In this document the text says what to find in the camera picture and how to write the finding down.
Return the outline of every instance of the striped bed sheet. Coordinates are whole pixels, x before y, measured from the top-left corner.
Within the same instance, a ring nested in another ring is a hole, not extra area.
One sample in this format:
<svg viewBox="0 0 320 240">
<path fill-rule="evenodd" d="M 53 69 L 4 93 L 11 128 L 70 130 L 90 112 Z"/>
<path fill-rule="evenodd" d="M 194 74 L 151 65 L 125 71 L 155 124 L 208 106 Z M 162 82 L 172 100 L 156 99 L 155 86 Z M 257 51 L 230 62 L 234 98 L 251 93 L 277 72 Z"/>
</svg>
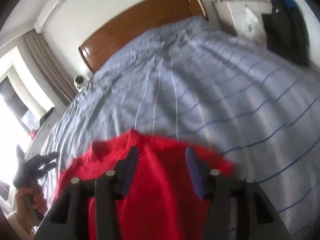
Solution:
<svg viewBox="0 0 320 240">
<path fill-rule="evenodd" d="M 131 127 L 215 149 L 266 192 L 293 239 L 320 214 L 320 85 L 304 69 L 201 17 L 152 29 L 95 73 L 52 129 L 42 154 L 59 168 Z"/>
</svg>

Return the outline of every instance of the gray curtain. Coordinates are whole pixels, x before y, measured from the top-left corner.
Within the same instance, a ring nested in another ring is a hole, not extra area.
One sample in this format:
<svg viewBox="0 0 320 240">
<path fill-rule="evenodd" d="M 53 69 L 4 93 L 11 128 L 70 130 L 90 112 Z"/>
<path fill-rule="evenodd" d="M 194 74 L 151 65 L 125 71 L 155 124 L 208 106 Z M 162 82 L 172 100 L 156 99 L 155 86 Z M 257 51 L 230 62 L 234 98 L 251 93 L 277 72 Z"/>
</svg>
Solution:
<svg viewBox="0 0 320 240">
<path fill-rule="evenodd" d="M 35 30 L 25 33 L 24 38 L 40 71 L 60 99 L 68 104 L 78 93 L 63 67 L 48 48 L 42 36 Z"/>
</svg>

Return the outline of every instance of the human hand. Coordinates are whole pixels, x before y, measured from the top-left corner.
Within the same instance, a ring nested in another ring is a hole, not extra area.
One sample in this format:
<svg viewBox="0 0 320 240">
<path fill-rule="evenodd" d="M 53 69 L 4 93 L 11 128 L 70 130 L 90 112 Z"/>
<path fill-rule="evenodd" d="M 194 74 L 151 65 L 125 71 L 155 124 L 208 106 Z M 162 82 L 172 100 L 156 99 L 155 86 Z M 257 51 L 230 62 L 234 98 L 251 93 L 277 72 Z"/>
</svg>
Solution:
<svg viewBox="0 0 320 240">
<path fill-rule="evenodd" d="M 44 214 L 47 211 L 47 201 L 44 199 L 42 189 L 39 185 L 37 187 L 29 188 L 22 187 L 16 192 L 16 203 L 17 211 L 16 218 L 23 229 L 30 233 L 35 223 L 31 217 L 30 211 L 26 206 L 24 198 L 28 195 L 33 194 L 35 203 L 33 204 L 33 209 Z"/>
</svg>

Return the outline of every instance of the headboard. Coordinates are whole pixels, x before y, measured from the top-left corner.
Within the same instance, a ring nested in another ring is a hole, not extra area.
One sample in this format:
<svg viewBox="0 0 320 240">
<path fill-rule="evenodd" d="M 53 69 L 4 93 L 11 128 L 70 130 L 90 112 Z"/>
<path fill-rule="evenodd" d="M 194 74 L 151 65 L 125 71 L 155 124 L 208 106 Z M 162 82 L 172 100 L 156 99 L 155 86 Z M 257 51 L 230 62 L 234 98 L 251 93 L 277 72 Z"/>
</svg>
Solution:
<svg viewBox="0 0 320 240">
<path fill-rule="evenodd" d="M 89 69 L 96 72 L 146 30 L 197 15 L 207 18 L 201 0 L 145 0 L 103 25 L 79 47 L 79 52 Z"/>
</svg>

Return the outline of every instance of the red sweater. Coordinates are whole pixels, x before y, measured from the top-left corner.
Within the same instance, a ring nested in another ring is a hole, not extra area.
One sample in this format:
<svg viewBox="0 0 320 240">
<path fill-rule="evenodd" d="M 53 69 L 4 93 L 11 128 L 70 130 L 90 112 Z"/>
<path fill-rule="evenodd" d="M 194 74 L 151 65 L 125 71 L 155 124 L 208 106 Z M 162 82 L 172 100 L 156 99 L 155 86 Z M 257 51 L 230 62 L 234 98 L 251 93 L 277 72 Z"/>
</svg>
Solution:
<svg viewBox="0 0 320 240">
<path fill-rule="evenodd" d="M 131 146 L 139 149 L 139 160 L 129 194 L 116 201 L 123 240 L 197 240 L 204 230 L 208 201 L 195 195 L 185 160 L 191 144 L 142 135 L 131 129 L 110 141 L 92 143 L 89 152 L 74 159 L 60 174 L 58 195 L 71 178 L 93 179 L 126 157 Z M 201 159 L 224 175 L 232 166 L 219 155 L 195 146 Z M 89 204 L 90 239 L 96 239 L 94 198 Z"/>
</svg>

